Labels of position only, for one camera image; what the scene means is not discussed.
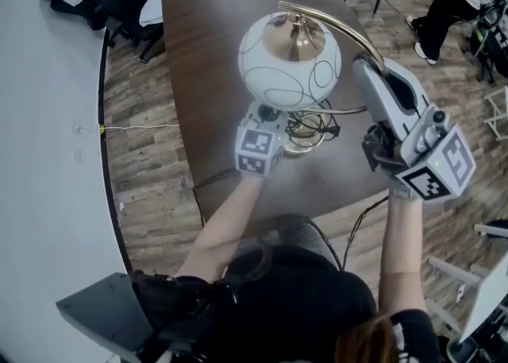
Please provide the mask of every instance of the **dark wooden table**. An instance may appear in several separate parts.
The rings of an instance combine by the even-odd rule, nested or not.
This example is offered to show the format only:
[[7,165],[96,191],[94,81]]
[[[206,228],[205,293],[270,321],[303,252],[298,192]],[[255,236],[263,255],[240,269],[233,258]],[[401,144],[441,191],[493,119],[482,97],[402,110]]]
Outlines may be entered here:
[[[163,0],[164,36],[176,110],[194,183],[234,167],[237,127],[253,97],[241,82],[237,52],[247,29],[277,11],[279,0]],[[342,0],[284,0],[310,6],[365,34]],[[334,108],[363,104],[352,79],[352,58],[360,50],[336,33],[342,71],[329,96]],[[361,148],[372,124],[368,113],[337,117],[340,136],[300,157],[285,157],[256,204],[254,219],[281,214],[315,217],[364,199],[386,187]],[[206,218],[235,187],[236,178],[198,190]]]

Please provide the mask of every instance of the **black and white marker cube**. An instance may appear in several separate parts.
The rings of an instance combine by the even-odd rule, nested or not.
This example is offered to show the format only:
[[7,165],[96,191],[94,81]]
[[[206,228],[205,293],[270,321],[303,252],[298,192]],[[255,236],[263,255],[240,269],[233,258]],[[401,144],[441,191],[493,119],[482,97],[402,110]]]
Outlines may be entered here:
[[259,176],[269,176],[270,171],[283,156],[287,134],[270,130],[238,127],[235,144],[237,170]]
[[476,163],[464,134],[454,125],[430,155],[397,178],[423,200],[442,201],[460,196],[475,170]]

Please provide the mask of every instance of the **black cable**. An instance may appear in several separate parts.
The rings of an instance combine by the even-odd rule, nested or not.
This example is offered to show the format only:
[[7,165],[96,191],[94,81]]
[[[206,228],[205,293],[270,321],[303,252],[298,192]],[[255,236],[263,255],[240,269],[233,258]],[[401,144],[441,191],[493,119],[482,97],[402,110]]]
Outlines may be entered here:
[[344,268],[342,267],[342,263],[341,261],[339,260],[339,257],[337,256],[337,253],[335,253],[335,250],[333,249],[332,245],[330,244],[328,238],[325,236],[325,234],[321,231],[321,229],[319,229],[318,225],[316,225],[312,220],[310,220],[309,218],[306,220],[306,223],[308,225],[311,225],[318,233],[319,235],[321,236],[321,239],[325,242],[326,244],[326,247],[328,247],[328,250],[331,252],[332,256],[333,256],[333,259],[335,260],[335,262],[337,263],[337,267],[339,268],[339,270],[344,270]]
[[346,250],[344,251],[344,261],[342,262],[342,268],[346,268],[346,261],[348,260],[349,249],[351,249],[352,242],[353,242],[353,240],[355,240],[356,232],[360,228],[360,225],[362,224],[362,221],[367,216],[367,213],[370,212],[372,209],[378,207],[381,203],[386,202],[387,200],[388,200],[388,196],[385,196],[383,199],[381,199],[378,202],[374,203],[373,205],[371,205],[370,207],[365,209],[360,214],[358,219],[356,220],[355,225],[352,228],[351,233],[349,234],[349,239],[348,239],[348,244],[346,245]]
[[[322,102],[318,102],[314,100],[321,108],[323,109],[332,109],[332,105],[329,102],[328,99],[324,99]],[[291,142],[299,147],[297,143],[294,142],[292,137],[300,137],[300,138],[312,138],[314,136],[317,136],[318,134],[324,135],[327,133],[332,134],[330,138],[326,138],[326,141],[333,140],[334,138],[338,137],[339,132],[341,131],[340,126],[337,123],[337,120],[335,119],[335,116],[330,114],[328,122],[325,124],[323,122],[322,117],[319,117],[319,122],[314,119],[309,119],[310,122],[314,123],[315,126],[312,126],[308,124],[308,122],[305,122],[303,118],[305,116],[308,116],[309,114],[305,113],[305,111],[299,111],[299,112],[289,112],[289,122],[287,125],[287,133],[290,135]],[[305,126],[307,129],[312,130],[311,133],[297,133],[298,129],[301,126]]]
[[233,176],[233,173],[236,172],[236,168],[231,167],[225,170],[219,171],[217,174],[212,175],[210,178],[207,178],[199,185],[192,187],[192,193],[194,194],[194,200],[196,201],[196,205],[198,205],[199,216],[201,218],[201,227],[205,227],[205,216],[203,215],[203,209],[201,208],[201,203],[199,202],[197,189],[201,187],[205,187],[206,185],[210,185],[211,183],[223,180],[224,178],[229,178]]
[[393,4],[388,2],[388,0],[384,0],[393,10],[395,10],[403,19],[406,20],[406,16],[402,14]]
[[192,188],[192,193],[194,194],[194,200],[196,201],[196,205],[198,205],[199,209],[199,216],[201,218],[201,227],[205,227],[205,217],[203,216],[203,209],[201,208],[201,203],[199,202],[198,198],[198,192],[196,191],[196,188]]

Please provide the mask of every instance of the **black shirt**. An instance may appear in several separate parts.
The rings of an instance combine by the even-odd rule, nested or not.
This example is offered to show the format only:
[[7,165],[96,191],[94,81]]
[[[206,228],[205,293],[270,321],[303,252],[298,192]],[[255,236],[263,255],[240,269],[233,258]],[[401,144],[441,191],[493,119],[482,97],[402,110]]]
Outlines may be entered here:
[[[229,273],[252,271],[260,254],[236,259]],[[294,246],[275,246],[272,257],[264,276],[240,287],[236,304],[232,298],[217,309],[203,350],[207,361],[333,362],[339,334],[374,317],[375,301],[358,276]],[[425,312],[403,311],[391,320],[401,363],[440,361]]]

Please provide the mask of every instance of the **black pants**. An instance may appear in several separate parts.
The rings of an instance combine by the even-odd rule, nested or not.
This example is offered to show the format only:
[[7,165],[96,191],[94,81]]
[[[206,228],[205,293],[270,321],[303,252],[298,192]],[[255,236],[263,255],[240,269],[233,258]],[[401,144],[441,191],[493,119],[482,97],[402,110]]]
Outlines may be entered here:
[[103,29],[106,25],[106,15],[102,11],[96,12],[98,4],[90,0],[82,0],[76,6],[64,0],[51,0],[51,8],[55,11],[84,17],[93,30]]
[[427,58],[437,61],[450,26],[478,17],[478,10],[466,0],[434,0],[425,17],[413,20]]

